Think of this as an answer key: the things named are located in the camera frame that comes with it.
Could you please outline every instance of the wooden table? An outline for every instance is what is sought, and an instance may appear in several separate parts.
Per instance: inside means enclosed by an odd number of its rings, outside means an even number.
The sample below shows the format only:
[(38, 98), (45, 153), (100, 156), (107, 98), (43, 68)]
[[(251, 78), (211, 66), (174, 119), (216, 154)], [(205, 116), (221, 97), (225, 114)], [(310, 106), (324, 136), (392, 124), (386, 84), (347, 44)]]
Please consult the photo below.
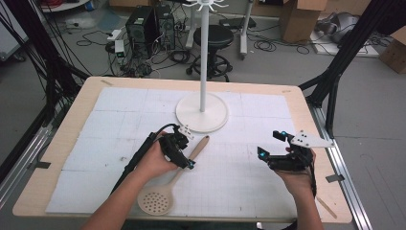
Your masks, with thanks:
[[(13, 207), (13, 213), (20, 217), (86, 217), (84, 215), (52, 215), (45, 212), (56, 187), (64, 162), (73, 149), (86, 119), (93, 109), (100, 92), (105, 87), (133, 87), (143, 89), (200, 89), (199, 81), (191, 80), (147, 80), (122, 78), (89, 78), (80, 90), (75, 102), (59, 127), (52, 143), (41, 161), (50, 162), (49, 169), (36, 169), (20, 198)], [(297, 86), (207, 82), (207, 90), (212, 92), (236, 92), (285, 96), (297, 131), (303, 129), (318, 135), (317, 127), (305, 102), (305, 97)], [(328, 183), (326, 176), (334, 174), (324, 149), (315, 149), (315, 165), (318, 185), (317, 200), (320, 202), (320, 215), (323, 222), (350, 222), (352, 216), (338, 182)]]

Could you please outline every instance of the perforated spatula head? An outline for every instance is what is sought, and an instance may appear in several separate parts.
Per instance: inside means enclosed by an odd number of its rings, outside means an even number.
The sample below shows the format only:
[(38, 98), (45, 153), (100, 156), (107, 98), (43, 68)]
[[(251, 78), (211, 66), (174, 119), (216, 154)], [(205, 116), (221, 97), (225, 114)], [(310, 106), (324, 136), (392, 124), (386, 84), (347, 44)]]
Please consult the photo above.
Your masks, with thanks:
[[(209, 142), (209, 139), (209, 136), (203, 137), (203, 139), (192, 151), (189, 159), (193, 160), (200, 153), (200, 151), (205, 148)], [(183, 170), (179, 171), (169, 184), (144, 188), (138, 194), (137, 198), (140, 208), (144, 212), (154, 216), (162, 216), (169, 212), (170, 208), (173, 206), (172, 187), (182, 172)]]

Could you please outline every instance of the gray floor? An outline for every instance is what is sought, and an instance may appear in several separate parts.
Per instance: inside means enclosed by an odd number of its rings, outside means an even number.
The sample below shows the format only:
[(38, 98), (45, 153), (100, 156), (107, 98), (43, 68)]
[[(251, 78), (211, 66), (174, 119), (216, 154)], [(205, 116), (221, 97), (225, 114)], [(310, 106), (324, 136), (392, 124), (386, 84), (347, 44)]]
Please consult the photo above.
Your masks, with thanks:
[[(111, 11), (100, 9), (93, 12), (98, 27), (105, 30), (105, 20), (115, 18), (118, 29), (124, 19), (117, 19)], [(212, 23), (220, 19), (212, 15)], [(276, 21), (256, 18), (255, 30), (276, 25)], [(103, 46), (93, 44), (79, 47), (81, 35), (99, 28), (64, 34), (64, 39), (89, 71), (97, 76), (111, 74), (108, 70), (107, 53)], [(279, 37), (272, 29), (260, 32), (267, 37)], [(92, 40), (105, 42), (105, 36), (96, 34)], [(239, 38), (221, 55), (234, 66), (229, 74), (231, 82), (299, 85), (323, 73), (333, 57), (316, 55), (311, 46), (309, 54), (297, 52), (295, 47), (277, 45), (275, 52), (264, 52), (248, 42), (248, 56), (241, 60), (238, 55)], [(376, 47), (378, 52), (384, 48)], [(193, 48), (198, 54), (198, 47)], [(165, 55), (156, 57), (156, 61)], [(167, 60), (154, 69), (172, 65)], [(198, 76), (185, 73), (187, 65), (178, 64), (152, 72), (153, 79), (197, 81)], [(406, 103), (404, 89), (406, 79), (377, 58), (356, 57), (340, 81), (335, 113), (334, 133), (344, 160), (349, 168), (356, 190), (370, 218), (373, 229), (404, 229), (406, 226), (406, 180), (402, 173), (406, 164), (404, 154)], [(3, 162), (24, 131), (45, 104), (44, 93), (38, 77), (29, 61), (9, 60), (0, 64), (0, 162)], [(8, 202), (0, 210), (2, 229), (77, 229), (81, 218), (20, 218), (12, 214), (12, 206), (18, 199), (30, 177), (27, 171)], [(283, 225), (266, 225), (266, 229), (281, 229)], [(353, 223), (326, 224), (326, 229), (355, 229)]]

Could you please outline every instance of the black stool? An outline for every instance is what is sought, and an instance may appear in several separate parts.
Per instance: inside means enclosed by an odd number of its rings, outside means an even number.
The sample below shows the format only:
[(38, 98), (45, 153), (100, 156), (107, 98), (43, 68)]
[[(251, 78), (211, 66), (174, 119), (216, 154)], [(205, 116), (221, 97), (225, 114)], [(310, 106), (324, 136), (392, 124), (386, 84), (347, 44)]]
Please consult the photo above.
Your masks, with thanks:
[[(197, 45), (201, 45), (201, 28), (196, 29), (193, 34), (193, 40)], [(230, 46), (233, 40), (234, 34), (229, 29), (218, 25), (209, 26), (209, 53), (207, 56), (207, 77), (209, 79), (224, 76), (226, 81), (230, 82), (227, 73), (233, 70), (233, 66), (226, 58), (219, 56), (216, 53), (218, 50)], [(200, 58), (201, 56), (197, 57), (193, 61), (191, 67), (186, 69), (188, 75), (192, 74), (192, 70), (200, 74), (200, 64), (197, 63)]]

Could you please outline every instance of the human hand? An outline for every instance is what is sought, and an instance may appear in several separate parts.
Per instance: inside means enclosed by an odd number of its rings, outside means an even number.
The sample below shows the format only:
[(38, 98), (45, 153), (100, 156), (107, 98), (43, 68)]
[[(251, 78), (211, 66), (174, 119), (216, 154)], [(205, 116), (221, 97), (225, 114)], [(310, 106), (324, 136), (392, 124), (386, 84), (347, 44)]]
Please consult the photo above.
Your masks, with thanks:
[(159, 141), (156, 141), (143, 156), (134, 172), (141, 174), (146, 180), (150, 180), (176, 169), (177, 166), (165, 158)]
[[(316, 160), (316, 154), (313, 150), (313, 164)], [(284, 185), (286, 186), (287, 191), (293, 195), (293, 197), (298, 196), (307, 196), (312, 194), (311, 191), (311, 179), (309, 176), (308, 169), (302, 172), (282, 172), (275, 171), (275, 173), (283, 180)]]

